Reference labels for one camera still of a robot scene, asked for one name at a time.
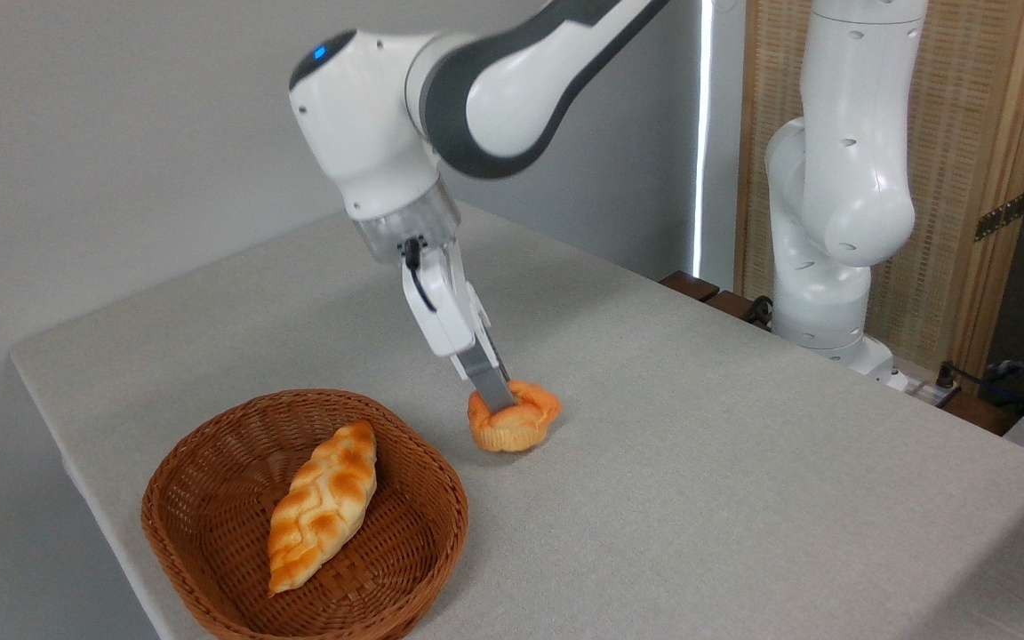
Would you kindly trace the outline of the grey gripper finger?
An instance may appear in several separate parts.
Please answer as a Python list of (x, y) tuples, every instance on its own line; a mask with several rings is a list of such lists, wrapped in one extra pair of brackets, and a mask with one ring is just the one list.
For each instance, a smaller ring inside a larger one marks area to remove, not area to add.
[(515, 396), (509, 388), (508, 375), (501, 367), (500, 358), (489, 356), (483, 343), (475, 343), (466, 351), (450, 356), (460, 368), (460, 376), (471, 382), (481, 401), (490, 413), (515, 406)]
[(509, 377), (507, 367), (505, 367), (503, 359), (501, 359), (499, 350), (496, 348), (495, 341), (492, 338), (490, 321), (486, 309), (484, 309), (484, 305), (476, 305), (476, 317), (478, 317), (480, 340), (483, 342), (483, 349), (486, 351), (492, 368), (499, 372), (504, 382), (509, 382), (511, 377)]

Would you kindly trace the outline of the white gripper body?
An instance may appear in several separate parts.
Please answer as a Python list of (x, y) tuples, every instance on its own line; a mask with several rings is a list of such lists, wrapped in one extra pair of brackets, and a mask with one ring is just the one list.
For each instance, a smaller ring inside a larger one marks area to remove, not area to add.
[(435, 356), (454, 356), (481, 343), (471, 284), (464, 276), (458, 243), (440, 247), (404, 240), (402, 284), (412, 316)]

